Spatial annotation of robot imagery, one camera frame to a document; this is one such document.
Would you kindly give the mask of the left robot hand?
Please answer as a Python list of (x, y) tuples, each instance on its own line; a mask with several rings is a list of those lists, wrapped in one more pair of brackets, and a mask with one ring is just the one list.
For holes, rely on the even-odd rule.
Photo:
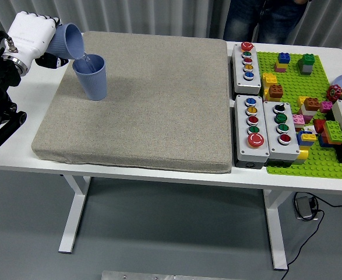
[(18, 73), (25, 76), (34, 60), (46, 68), (59, 68), (69, 60), (49, 50), (53, 37), (62, 25), (57, 17), (38, 15), (21, 11), (17, 13), (8, 31), (8, 44), (2, 58), (15, 64)]

